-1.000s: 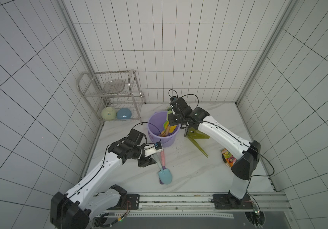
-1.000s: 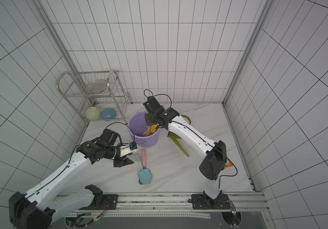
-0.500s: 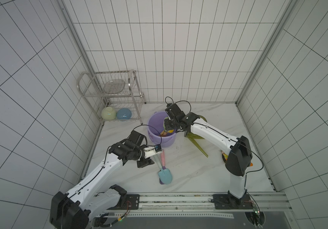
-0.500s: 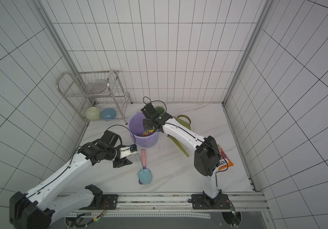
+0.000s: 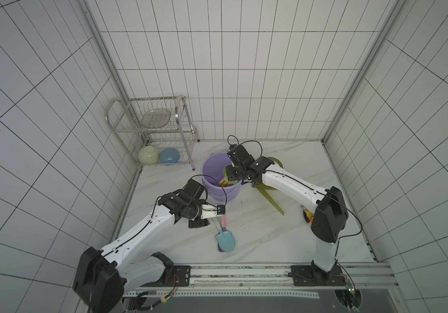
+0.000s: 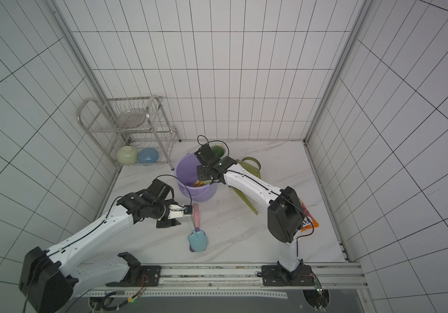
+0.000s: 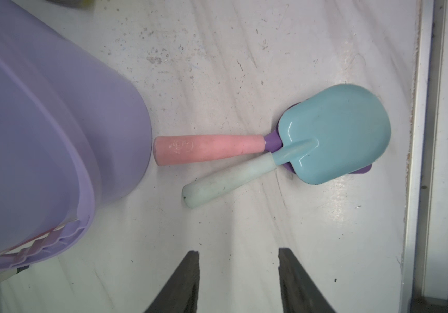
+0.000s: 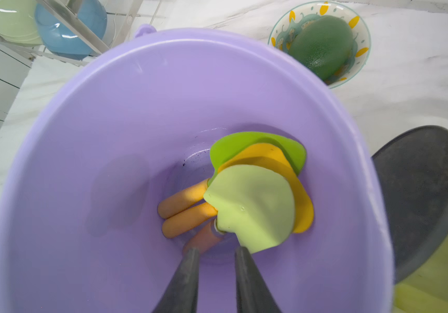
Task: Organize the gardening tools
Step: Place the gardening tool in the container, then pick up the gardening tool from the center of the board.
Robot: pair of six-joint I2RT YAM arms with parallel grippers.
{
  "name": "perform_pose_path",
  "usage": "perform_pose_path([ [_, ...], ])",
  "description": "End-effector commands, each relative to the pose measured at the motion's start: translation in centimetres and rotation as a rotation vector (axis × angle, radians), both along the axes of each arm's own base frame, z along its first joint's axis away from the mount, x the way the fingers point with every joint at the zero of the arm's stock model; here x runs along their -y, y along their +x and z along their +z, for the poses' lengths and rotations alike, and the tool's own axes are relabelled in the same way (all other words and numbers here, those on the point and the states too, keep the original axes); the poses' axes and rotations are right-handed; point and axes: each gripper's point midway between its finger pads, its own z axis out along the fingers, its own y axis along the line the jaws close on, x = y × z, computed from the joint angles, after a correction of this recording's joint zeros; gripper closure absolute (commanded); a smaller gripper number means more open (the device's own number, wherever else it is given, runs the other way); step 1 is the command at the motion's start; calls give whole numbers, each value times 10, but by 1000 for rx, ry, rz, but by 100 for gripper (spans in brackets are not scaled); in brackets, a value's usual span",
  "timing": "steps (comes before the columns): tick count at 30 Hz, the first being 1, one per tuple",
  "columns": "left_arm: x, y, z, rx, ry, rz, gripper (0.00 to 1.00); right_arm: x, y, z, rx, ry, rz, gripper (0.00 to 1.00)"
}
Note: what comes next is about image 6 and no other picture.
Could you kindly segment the purple shovel pink handle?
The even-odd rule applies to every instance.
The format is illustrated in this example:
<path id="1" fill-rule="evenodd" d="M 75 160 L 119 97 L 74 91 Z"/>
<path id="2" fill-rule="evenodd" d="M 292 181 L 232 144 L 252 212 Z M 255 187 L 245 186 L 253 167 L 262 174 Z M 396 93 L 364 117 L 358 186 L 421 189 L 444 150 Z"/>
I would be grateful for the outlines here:
<path id="1" fill-rule="evenodd" d="M 196 203 L 193 205 L 193 222 L 195 225 L 195 231 L 200 231 L 200 214 L 199 214 L 199 205 Z"/>

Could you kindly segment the teal plastic shovel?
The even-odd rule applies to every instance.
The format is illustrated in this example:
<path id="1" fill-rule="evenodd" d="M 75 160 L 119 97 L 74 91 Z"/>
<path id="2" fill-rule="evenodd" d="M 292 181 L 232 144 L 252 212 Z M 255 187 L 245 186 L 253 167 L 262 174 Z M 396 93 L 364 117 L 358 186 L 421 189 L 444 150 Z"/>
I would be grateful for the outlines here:
<path id="1" fill-rule="evenodd" d="M 191 228 L 191 234 L 188 236 L 190 249 L 194 252 L 204 252 L 208 246 L 206 234 L 202 230 L 195 231 L 193 217 L 188 219 L 188 223 Z"/>

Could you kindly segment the yellow spade orange handle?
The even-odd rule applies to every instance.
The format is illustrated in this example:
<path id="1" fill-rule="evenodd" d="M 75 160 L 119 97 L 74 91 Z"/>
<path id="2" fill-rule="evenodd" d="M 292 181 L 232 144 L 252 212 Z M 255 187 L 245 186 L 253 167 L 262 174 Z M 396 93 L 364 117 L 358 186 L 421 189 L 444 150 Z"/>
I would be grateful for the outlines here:
<path id="1" fill-rule="evenodd" d="M 208 180 L 208 181 L 199 181 L 199 180 L 197 180 L 194 184 L 193 184 L 193 187 L 200 187 L 200 186 L 204 186 L 204 185 L 208 185 L 208 184 L 210 184 L 211 183 L 211 180 Z"/>

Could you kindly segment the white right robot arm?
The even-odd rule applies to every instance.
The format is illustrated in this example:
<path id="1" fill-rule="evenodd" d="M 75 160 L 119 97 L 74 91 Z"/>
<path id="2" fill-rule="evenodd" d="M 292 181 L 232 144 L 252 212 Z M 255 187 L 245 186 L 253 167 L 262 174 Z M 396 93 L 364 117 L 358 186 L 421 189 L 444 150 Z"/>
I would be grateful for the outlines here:
<path id="1" fill-rule="evenodd" d="M 302 259 L 298 256 L 297 239 L 304 224 L 311 219 L 296 191 L 289 186 L 281 189 L 261 180 L 237 160 L 217 156 L 207 143 L 194 155 L 200 163 L 197 166 L 199 179 L 234 187 L 267 209 L 268 230 L 279 242 L 279 267 L 288 274 L 299 270 Z"/>

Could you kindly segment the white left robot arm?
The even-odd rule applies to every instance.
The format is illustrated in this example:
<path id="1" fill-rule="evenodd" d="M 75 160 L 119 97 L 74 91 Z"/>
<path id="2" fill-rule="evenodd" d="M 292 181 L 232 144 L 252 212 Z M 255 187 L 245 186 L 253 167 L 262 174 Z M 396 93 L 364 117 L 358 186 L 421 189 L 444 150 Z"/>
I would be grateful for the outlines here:
<path id="1" fill-rule="evenodd" d="M 119 196 L 106 214 L 76 234 L 25 255 L 19 281 L 24 305 L 36 312 L 57 312 L 72 297 L 102 285 L 144 284 L 143 266 L 128 252 L 101 263 L 87 263 L 87 259 L 115 235 L 145 219 L 155 220 L 157 228 L 170 228 L 192 212 L 193 205 L 176 202 L 174 189 L 159 179 L 147 189 Z"/>

